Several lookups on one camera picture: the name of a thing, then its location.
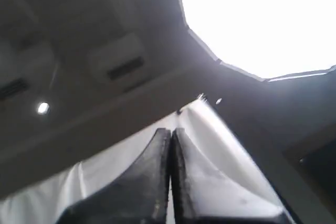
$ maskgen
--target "air vent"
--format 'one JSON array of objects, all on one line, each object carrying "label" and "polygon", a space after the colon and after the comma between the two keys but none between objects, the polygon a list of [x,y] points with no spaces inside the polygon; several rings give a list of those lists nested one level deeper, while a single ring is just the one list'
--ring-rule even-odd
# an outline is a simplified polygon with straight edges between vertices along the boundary
[{"label": "air vent", "polygon": [[126,74],[129,74],[144,65],[144,60],[142,57],[137,57],[135,59],[129,60],[128,62],[124,63],[123,65],[109,70],[107,72],[108,77],[110,80],[116,80]]},{"label": "air vent", "polygon": [[28,83],[24,79],[16,79],[9,84],[0,87],[0,101],[4,101],[10,97],[20,94],[28,88]]}]

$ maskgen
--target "bright window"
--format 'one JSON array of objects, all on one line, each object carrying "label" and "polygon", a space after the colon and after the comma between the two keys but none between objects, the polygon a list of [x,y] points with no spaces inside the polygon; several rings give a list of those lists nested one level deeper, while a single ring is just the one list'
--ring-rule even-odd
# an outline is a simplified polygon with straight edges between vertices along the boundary
[{"label": "bright window", "polygon": [[336,0],[182,0],[224,63],[261,78],[336,65]]}]

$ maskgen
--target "ceiling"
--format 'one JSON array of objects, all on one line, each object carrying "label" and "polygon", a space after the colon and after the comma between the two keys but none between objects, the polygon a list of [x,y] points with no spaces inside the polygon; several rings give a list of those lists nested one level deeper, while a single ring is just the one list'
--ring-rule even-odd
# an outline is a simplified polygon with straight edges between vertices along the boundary
[{"label": "ceiling", "polygon": [[[34,147],[35,137],[141,88],[137,76],[97,78],[90,55],[104,46],[114,45],[104,62],[116,66],[133,47],[119,42],[136,38],[145,59],[143,82],[186,61],[161,47],[171,30],[185,29],[179,0],[0,0],[0,9],[0,88],[18,79],[29,86],[0,99],[0,163]],[[40,101],[50,104],[47,116],[36,113]]]}]

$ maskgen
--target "recessed light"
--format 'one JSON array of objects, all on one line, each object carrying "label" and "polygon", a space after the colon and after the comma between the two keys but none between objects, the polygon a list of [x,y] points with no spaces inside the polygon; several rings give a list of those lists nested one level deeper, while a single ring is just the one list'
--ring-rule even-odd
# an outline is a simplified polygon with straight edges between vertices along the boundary
[{"label": "recessed light", "polygon": [[46,102],[41,102],[37,106],[37,113],[40,115],[45,115],[49,111],[49,104]]}]

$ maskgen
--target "ceiling vent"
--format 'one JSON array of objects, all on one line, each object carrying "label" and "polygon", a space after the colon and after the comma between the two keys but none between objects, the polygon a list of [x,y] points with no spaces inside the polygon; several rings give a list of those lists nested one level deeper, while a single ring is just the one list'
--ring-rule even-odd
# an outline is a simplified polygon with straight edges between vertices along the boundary
[{"label": "ceiling vent", "polygon": [[146,51],[135,34],[96,49],[88,56],[88,64],[97,80],[120,92],[150,78]]},{"label": "ceiling vent", "polygon": [[2,87],[0,87],[0,101],[4,101],[17,94],[26,91],[29,88],[28,83],[22,79],[16,79]]}]

